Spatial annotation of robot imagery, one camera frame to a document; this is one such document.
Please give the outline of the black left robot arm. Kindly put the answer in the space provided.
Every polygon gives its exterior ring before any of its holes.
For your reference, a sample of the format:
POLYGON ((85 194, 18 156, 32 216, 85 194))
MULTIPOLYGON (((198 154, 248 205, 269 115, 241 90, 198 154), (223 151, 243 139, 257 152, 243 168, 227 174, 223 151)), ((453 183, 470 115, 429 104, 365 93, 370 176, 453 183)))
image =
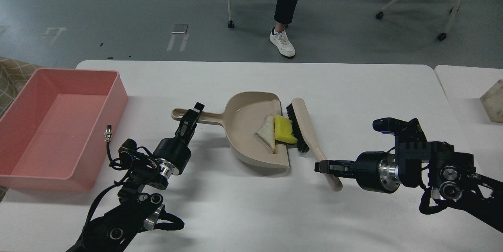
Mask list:
POLYGON ((109 166, 124 170, 119 181, 103 190, 95 198, 81 234, 70 252, 122 252, 133 238, 144 231, 175 231, 184 228, 184 222, 168 213, 160 193, 145 193, 145 186, 164 190, 169 177, 181 175, 191 157, 189 143, 204 105, 196 103, 181 118, 174 137, 160 141, 153 152, 136 141, 127 139, 118 150, 117 158, 111 157, 110 142, 112 127, 105 132, 106 153, 109 166), (103 216, 93 218, 102 198, 112 189, 119 188, 119 205, 103 216))

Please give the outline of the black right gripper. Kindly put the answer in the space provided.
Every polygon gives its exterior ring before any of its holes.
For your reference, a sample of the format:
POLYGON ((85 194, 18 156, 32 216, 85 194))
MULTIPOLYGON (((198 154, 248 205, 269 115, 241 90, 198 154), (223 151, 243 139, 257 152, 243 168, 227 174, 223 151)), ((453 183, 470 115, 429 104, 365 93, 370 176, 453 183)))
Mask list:
POLYGON ((314 171, 336 177, 354 177, 367 191, 394 193, 401 181, 395 155, 388 152, 363 152, 357 160, 322 160, 315 162, 314 171))

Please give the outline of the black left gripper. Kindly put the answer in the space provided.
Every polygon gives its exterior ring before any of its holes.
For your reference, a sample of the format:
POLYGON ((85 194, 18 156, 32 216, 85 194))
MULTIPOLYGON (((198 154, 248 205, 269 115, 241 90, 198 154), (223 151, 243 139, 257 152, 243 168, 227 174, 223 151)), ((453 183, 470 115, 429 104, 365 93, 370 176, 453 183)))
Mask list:
POLYGON ((184 142, 189 142, 200 121, 205 105, 196 103, 181 118, 176 130, 177 138, 165 138, 160 141, 153 152, 154 158, 160 163, 165 176, 181 175, 191 157, 191 150, 184 142))

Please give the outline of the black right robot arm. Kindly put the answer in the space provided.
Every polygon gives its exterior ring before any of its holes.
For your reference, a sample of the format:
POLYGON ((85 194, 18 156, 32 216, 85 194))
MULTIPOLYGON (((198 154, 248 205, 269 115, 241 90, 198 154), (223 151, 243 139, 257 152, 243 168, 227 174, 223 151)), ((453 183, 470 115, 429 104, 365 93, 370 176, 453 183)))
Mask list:
POLYGON ((424 190, 419 210, 431 215, 446 208, 465 211, 502 231, 502 182, 477 173, 474 156, 446 142, 429 142, 418 119, 377 119, 373 129, 395 137, 390 150, 363 152, 355 161, 322 160, 314 170, 353 178, 367 191, 394 193, 400 185, 424 190))

